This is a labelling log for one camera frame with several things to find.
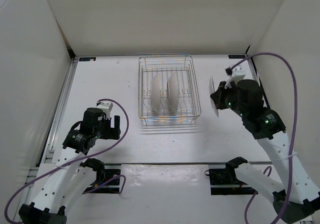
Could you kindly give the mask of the orange sunburst plate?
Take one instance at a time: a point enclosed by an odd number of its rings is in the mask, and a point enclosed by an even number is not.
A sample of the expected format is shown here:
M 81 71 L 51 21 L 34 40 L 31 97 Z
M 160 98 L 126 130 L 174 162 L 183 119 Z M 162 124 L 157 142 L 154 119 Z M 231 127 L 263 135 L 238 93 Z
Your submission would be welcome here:
M 216 115 L 217 117 L 219 117 L 218 108 L 217 108 L 216 103 L 215 103 L 214 93 L 215 93 L 214 79 L 213 79 L 213 76 L 211 76 L 210 79 L 209 79 L 209 96 L 210 96 L 210 103 L 211 103 L 211 107 L 212 107 L 215 115 Z

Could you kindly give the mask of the flower pattern plate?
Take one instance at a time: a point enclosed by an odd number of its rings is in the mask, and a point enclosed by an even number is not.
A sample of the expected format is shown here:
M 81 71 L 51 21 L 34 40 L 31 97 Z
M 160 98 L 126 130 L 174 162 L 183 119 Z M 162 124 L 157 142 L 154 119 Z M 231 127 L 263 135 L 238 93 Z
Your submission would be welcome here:
M 167 103 L 174 114 L 178 111 L 178 96 L 178 76 L 173 72 L 167 81 Z

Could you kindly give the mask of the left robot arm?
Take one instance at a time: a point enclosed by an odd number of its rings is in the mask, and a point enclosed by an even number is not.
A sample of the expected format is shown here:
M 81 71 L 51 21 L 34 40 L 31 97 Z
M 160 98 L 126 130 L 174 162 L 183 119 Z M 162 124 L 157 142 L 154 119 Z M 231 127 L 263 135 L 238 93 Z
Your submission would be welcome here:
M 98 139 L 120 139 L 120 117 L 111 117 L 112 102 L 87 108 L 82 121 L 75 123 L 62 143 L 57 171 L 48 179 L 30 204 L 23 204 L 23 223 L 66 223 L 67 212 L 90 185 L 105 181 L 105 165 L 95 158 L 83 159 Z

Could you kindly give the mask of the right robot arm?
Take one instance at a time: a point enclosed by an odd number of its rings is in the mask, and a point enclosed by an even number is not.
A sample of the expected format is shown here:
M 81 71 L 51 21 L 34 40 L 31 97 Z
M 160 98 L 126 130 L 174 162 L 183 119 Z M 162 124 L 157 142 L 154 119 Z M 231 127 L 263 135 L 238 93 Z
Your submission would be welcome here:
M 237 114 L 246 130 L 266 152 L 281 181 L 277 182 L 255 169 L 243 157 L 225 165 L 225 179 L 244 182 L 272 203 L 285 223 L 300 221 L 320 208 L 319 188 L 304 170 L 297 155 L 290 151 L 291 140 L 276 111 L 267 108 L 263 90 L 257 81 L 244 79 L 237 83 L 209 81 L 210 102 L 215 113 L 230 109 Z

